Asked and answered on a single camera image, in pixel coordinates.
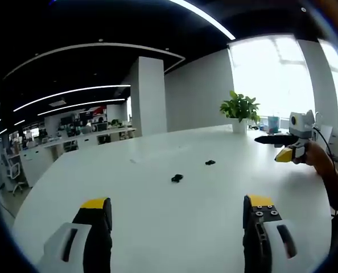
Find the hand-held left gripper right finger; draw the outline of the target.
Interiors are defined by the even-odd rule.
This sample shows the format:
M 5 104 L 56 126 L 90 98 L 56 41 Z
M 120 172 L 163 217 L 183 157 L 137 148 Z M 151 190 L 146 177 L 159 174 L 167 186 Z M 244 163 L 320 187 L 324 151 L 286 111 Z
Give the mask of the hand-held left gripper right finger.
M 306 272 L 300 232 L 271 198 L 244 196 L 243 229 L 245 272 Z

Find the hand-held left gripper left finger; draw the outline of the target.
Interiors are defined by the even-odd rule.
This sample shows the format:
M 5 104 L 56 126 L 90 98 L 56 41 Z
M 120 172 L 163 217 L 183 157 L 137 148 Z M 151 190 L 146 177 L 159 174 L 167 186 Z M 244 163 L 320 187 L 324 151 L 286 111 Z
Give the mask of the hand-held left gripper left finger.
M 108 197 L 80 206 L 44 244 L 39 272 L 110 272 L 112 205 Z

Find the person's right hand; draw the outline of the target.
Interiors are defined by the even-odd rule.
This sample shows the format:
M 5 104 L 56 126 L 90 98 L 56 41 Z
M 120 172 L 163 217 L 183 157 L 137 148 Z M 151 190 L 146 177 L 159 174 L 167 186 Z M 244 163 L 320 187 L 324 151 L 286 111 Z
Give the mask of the person's right hand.
M 308 142 L 305 148 L 307 150 L 305 153 L 306 159 L 296 158 L 292 161 L 293 163 L 305 163 L 313 166 L 319 175 L 325 175 L 333 171 L 331 158 L 316 142 Z

